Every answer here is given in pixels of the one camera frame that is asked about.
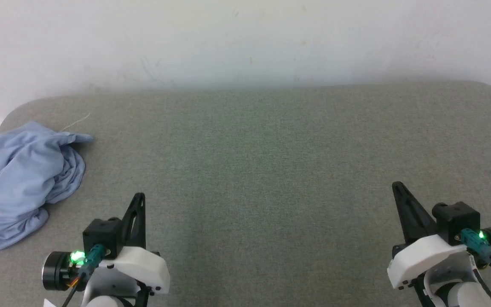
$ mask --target gray tabletop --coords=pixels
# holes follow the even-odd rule
[[[41,266],[94,218],[147,197],[147,247],[170,294],[150,306],[418,307],[393,290],[393,181],[430,211],[464,201],[491,226],[491,87],[474,82],[60,97],[13,111],[91,134],[78,191],[0,251],[0,306],[63,303]],[[483,271],[491,287],[491,269]],[[81,295],[74,304],[78,305]]]

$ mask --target white thread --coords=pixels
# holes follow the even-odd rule
[[[64,128],[62,128],[62,130],[60,130],[60,132],[62,132],[63,130],[66,130],[67,128],[70,128],[71,126],[73,126],[74,124],[78,123],[78,122],[81,122],[83,120],[86,120],[88,117],[90,116],[90,113],[88,113],[87,116],[81,118],[80,120],[74,122],[73,124],[70,124],[69,126],[65,126]]]

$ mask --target blue cloth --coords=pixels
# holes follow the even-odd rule
[[[45,203],[73,194],[84,161],[68,144],[91,142],[87,134],[54,132],[36,122],[0,134],[0,249],[39,229]]]

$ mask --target blue garment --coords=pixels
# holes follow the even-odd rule
[[[49,218],[45,203],[73,194],[84,161],[68,144],[87,134],[54,132],[36,122],[0,134],[0,249],[39,229]]]

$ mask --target glowing green light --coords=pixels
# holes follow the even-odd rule
[[[72,252],[72,256],[71,256],[72,261],[77,261],[81,258],[84,258],[84,252],[82,251]]]

